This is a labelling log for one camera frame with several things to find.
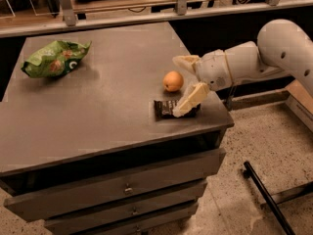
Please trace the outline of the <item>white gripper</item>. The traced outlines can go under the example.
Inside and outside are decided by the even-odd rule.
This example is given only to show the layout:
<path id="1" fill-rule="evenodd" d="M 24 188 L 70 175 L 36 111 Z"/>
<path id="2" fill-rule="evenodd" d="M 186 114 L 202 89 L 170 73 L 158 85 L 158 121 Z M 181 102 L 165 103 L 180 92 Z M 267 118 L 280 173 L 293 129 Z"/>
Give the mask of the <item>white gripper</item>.
<path id="1" fill-rule="evenodd" d="M 186 88 L 182 98 L 173 109 L 173 115 L 176 118 L 184 116 L 204 101 L 210 89 L 219 91 L 233 84 L 226 55 L 222 50 L 207 53 L 201 58 L 198 55 L 175 56 L 172 62 L 178 68 L 196 73 L 198 81 L 202 81 L 190 84 Z"/>

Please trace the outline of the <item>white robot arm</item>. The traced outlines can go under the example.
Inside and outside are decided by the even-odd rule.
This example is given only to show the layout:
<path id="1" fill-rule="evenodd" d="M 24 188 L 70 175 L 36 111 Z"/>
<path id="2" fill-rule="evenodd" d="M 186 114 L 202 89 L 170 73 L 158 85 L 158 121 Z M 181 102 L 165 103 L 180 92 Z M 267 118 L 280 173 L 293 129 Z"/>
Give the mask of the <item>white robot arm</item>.
<path id="1" fill-rule="evenodd" d="M 297 24 L 288 20 L 267 23 L 255 42 L 212 51 L 201 57 L 176 56 L 173 63 L 198 80 L 187 87 L 174 107 L 173 115 L 177 118 L 199 105 L 211 91 L 288 74 L 313 95 L 313 42 Z"/>

